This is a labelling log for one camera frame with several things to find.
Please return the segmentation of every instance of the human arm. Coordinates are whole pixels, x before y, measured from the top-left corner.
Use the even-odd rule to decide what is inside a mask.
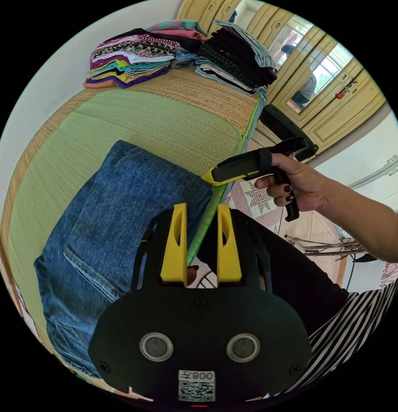
[[[281,154],[273,154],[273,165],[288,175],[301,212],[316,210],[374,257],[398,262],[398,213]],[[256,187],[267,188],[267,194],[282,207],[290,203],[286,186],[276,185],[273,176],[256,182]]]

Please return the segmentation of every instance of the green mat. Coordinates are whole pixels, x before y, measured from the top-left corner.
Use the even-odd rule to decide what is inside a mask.
[[[97,94],[70,113],[31,161],[17,192],[9,228],[11,271],[28,312],[42,331],[46,321],[33,262],[72,198],[117,140],[138,145],[201,176],[240,153],[245,137],[226,119],[206,110],[129,90]],[[225,190],[225,186],[215,190],[189,250],[189,261]]]

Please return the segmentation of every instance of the qr code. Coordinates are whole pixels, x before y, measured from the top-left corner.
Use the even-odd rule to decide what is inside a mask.
[[[179,371],[179,400],[189,402],[214,401],[214,372]]]
[[[215,382],[180,381],[179,400],[211,402],[215,397]]]

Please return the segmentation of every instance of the wardrobe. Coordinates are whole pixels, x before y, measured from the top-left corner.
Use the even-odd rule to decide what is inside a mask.
[[[385,97],[363,66],[338,41],[309,21],[257,0],[185,0],[177,18],[196,19],[208,37],[219,27],[213,20],[229,20],[262,43],[276,62],[278,79],[266,88],[266,104],[282,110],[319,146],[316,155],[343,139],[385,102]],[[287,56],[284,45],[295,46]],[[311,75],[316,88],[306,104],[294,94]],[[257,130],[263,146],[279,138],[261,122]]]

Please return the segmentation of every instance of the patterned rug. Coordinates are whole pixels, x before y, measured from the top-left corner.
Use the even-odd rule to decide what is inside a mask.
[[[273,198],[265,190],[255,188],[255,181],[238,180],[230,191],[226,204],[231,209],[239,209],[262,226],[279,233],[283,209],[275,205]]]

